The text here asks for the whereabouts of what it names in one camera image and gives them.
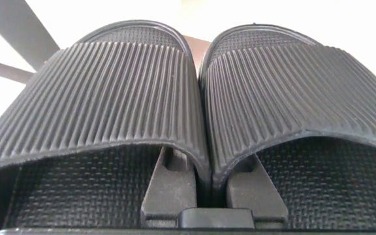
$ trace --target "ribbed texture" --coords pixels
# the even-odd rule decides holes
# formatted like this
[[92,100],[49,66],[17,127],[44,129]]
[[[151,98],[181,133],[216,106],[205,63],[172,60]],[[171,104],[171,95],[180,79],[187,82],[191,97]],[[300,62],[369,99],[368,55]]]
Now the ribbed texture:
[[160,151],[126,146],[25,164],[4,228],[139,228]]
[[337,138],[258,152],[289,211],[289,229],[376,230],[376,148]]
[[237,50],[208,67],[205,84],[216,189],[242,158],[295,138],[336,136],[376,146],[376,77],[341,50]]
[[0,118],[0,166],[124,144],[209,163],[195,68],[165,46],[98,42],[56,53]]

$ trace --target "black slide sandal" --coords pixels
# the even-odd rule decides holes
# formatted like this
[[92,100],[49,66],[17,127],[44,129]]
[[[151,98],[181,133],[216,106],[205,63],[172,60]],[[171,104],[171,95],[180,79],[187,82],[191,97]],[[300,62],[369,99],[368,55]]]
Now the black slide sandal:
[[0,229],[140,228],[163,146],[194,164],[205,198],[211,172],[185,39],[145,20],[90,33],[53,55],[0,118]]
[[[268,221],[263,209],[285,203],[275,219],[287,229],[376,230],[376,77],[355,58],[289,29],[243,25],[211,43],[200,84],[213,186],[229,207]],[[261,168],[236,170],[250,158],[282,200],[258,190],[271,184],[254,181]]]

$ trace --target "ribbed rubber strap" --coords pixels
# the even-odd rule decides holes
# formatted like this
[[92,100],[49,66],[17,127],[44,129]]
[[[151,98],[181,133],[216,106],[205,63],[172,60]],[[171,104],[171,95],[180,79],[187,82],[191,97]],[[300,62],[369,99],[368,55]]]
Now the ribbed rubber strap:
[[289,140],[333,136],[376,146],[376,77],[336,48],[225,53],[208,67],[204,98],[217,190],[239,161]]
[[210,183],[200,93],[173,48],[79,43],[46,62],[0,118],[0,167],[131,144],[186,153]]

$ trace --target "textured footbed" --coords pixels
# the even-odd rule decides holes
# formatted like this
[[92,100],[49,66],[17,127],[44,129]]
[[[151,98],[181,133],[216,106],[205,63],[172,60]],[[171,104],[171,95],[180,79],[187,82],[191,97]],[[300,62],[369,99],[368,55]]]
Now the textured footbed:
[[161,148],[124,147],[21,167],[5,228],[138,228]]
[[[287,228],[376,230],[376,148],[363,145],[376,146],[376,77],[288,29],[246,27],[212,42],[201,69],[214,189],[263,149]],[[307,136],[336,139],[294,140]]]
[[288,229],[376,230],[376,148],[309,137],[257,155],[289,210]]

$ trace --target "pair of sandals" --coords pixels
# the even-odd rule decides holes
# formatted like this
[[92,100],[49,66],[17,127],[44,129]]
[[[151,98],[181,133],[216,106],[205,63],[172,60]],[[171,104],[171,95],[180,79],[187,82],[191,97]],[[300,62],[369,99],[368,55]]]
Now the pair of sandals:
[[[111,175],[122,195],[103,198]],[[197,78],[175,29],[113,23],[54,54],[1,116],[2,187],[0,228],[183,227],[183,210],[215,206],[287,228],[376,229],[376,77],[254,24],[221,33]],[[62,212],[94,190],[92,212],[123,197],[137,209]]]

